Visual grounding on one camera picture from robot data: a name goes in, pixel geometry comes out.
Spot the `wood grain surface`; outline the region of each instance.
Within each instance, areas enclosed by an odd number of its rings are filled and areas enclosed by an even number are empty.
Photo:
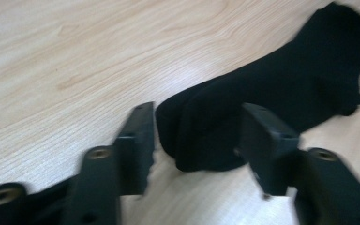
[[[132,107],[265,56],[329,2],[0,1],[0,184],[35,192],[71,176]],[[360,110],[303,138],[360,177]],[[145,196],[122,199],[124,224],[297,224],[293,200],[262,200],[248,166],[179,172],[158,140],[155,161]]]

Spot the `black fabric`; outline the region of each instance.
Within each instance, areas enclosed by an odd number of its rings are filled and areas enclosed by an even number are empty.
[[[359,74],[360,15],[332,3],[280,49],[160,104],[160,142],[181,171],[239,167],[245,161],[233,150],[243,102],[262,105],[303,132],[357,109]]]

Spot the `light wooden surface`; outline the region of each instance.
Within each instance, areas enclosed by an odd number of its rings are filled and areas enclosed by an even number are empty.
[[[330,1],[0,1],[0,184],[32,192],[74,174],[130,109],[286,43]],[[360,11],[360,1],[341,1]],[[360,111],[303,135],[360,177]],[[292,199],[263,201],[248,166],[183,173],[157,142],[146,195],[124,224],[295,224]]]

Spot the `wooden table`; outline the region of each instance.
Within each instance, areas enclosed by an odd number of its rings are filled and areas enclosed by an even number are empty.
[[[272,52],[329,2],[0,1],[0,184],[35,192],[71,176],[132,107]],[[360,177],[360,110],[303,138]],[[293,200],[262,200],[248,166],[179,172],[158,142],[155,160],[146,195],[122,199],[124,224],[297,223]]]

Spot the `sock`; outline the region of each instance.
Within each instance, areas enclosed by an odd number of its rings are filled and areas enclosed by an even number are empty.
[[[239,167],[242,103],[264,106],[301,133],[357,109],[359,74],[360,15],[331,3],[280,49],[162,102],[161,145],[184,172]]]

